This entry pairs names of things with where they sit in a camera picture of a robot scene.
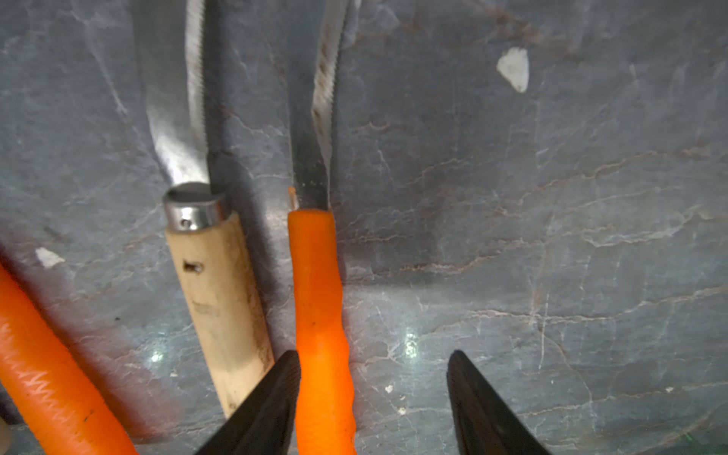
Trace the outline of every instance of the orange plastic handle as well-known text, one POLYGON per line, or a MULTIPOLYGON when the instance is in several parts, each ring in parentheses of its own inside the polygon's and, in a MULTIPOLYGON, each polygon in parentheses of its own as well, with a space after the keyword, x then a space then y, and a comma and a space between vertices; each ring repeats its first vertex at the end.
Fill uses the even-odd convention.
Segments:
POLYGON ((46 454, 137 453, 99 391, 2 266, 0 382, 46 454))
POLYGON ((341 324, 341 278, 331 212, 288 214, 296 349, 301 391, 296 406, 300 455, 353 455, 356 422, 349 343, 341 324))

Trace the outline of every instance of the stainless steel blade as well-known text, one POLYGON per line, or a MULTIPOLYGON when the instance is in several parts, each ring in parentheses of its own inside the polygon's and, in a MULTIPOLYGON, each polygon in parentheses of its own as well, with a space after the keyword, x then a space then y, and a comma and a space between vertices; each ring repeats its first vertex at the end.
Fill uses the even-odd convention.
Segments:
POLYGON ((329 208, 331 114, 348 0, 292 1, 288 115, 293 186, 300 208, 329 208))
POLYGON ((210 182, 202 108, 204 11, 204 0, 137 0, 132 6, 149 129, 171 186, 210 182))

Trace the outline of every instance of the white speck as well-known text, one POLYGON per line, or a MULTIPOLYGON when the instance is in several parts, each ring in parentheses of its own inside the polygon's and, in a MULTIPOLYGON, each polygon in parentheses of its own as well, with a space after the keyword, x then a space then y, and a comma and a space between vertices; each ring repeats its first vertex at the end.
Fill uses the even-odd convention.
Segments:
POLYGON ((635 68, 634 63, 630 63, 630 73, 632 73, 632 79, 635 82, 635 87, 639 90, 639 78, 637 77, 637 69, 635 68))
POLYGON ((400 20, 391 8, 384 5, 377 5, 374 13, 374 22, 379 33, 390 33, 400 26, 400 20))
POLYGON ((511 47, 496 65, 496 70, 506 78, 516 92, 529 88, 529 54, 521 47, 511 47))
POLYGON ((43 267, 45 269, 50 269, 56 264, 66 262, 66 260, 64 258, 61 258, 58 254, 53 253, 51 250, 43 247, 36 248, 36 256, 38 256, 38 260, 41 261, 41 264, 43 264, 43 267))

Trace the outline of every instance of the cream knife handle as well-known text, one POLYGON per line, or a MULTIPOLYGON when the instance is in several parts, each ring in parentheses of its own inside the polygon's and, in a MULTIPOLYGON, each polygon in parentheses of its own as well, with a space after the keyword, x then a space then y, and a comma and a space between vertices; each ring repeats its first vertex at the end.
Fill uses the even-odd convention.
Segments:
POLYGON ((198 231, 167 228, 167 244, 225 417, 273 366, 250 256, 232 212, 198 231))

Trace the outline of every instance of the serrated edge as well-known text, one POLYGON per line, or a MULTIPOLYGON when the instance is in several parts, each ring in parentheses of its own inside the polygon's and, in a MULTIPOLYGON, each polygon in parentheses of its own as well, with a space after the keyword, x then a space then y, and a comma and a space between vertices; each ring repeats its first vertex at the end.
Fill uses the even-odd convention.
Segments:
POLYGON ((321 155, 326 166, 327 187, 331 182, 331 116, 333 93, 336 84, 336 66, 339 62, 339 46, 344 31, 349 0, 327 0, 319 35, 314 93, 311 117, 321 155))
POLYGON ((185 24, 185 61, 190 126, 199 150, 207 152, 205 129, 205 74, 202 49, 205 37, 205 0, 187 0, 185 24))

